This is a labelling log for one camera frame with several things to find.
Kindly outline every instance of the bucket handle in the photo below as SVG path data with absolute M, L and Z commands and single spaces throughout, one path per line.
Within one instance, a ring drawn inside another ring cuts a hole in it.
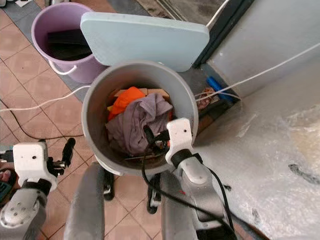
M 71 68 L 69 71 L 66 71 L 66 72 L 62 72 L 62 71 L 59 71 L 54 62 L 49 60 L 49 65 L 50 67 L 53 69 L 53 71 L 55 71 L 57 74 L 60 74 L 60 75 L 68 75 L 68 74 L 71 74 L 73 73 L 78 67 L 76 65 L 73 66 L 73 68 Z

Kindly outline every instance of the clothing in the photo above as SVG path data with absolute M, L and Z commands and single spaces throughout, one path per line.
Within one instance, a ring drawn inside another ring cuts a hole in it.
M 154 135 L 164 131 L 172 108 L 160 93 L 131 102 L 123 113 L 105 124 L 110 146 L 130 155 L 142 154 L 148 145 L 144 126 L 148 125 Z
M 143 98 L 146 96 L 141 90 L 136 88 L 135 86 L 130 87 L 125 90 L 123 93 L 119 95 L 119 97 L 115 100 L 112 110 L 109 113 L 108 121 L 113 119 L 116 115 L 123 113 L 126 107 L 133 102 L 134 100 Z

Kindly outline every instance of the orange cloth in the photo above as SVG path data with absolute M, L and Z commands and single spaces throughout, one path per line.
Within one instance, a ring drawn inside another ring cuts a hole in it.
M 145 97 L 146 95 L 135 86 L 130 87 L 121 93 L 115 100 L 112 110 L 109 113 L 108 121 L 113 119 L 116 115 L 125 111 L 126 107 L 134 100 Z

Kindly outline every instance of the purple bucket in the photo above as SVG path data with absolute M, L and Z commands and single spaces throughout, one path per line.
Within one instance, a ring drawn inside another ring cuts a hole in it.
M 48 55 L 48 33 L 80 29 L 81 17 L 93 10 L 85 5 L 64 2 L 42 10 L 34 19 L 31 35 L 35 48 L 48 59 L 52 69 L 60 75 L 69 75 L 74 81 L 90 84 L 107 67 L 101 65 L 93 54 L 75 61 L 64 61 Z

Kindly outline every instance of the black object in bucket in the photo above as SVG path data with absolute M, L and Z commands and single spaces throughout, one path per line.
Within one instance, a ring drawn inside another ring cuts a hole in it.
M 92 51 L 80 29 L 48 33 L 48 52 L 63 61 L 83 59 Z

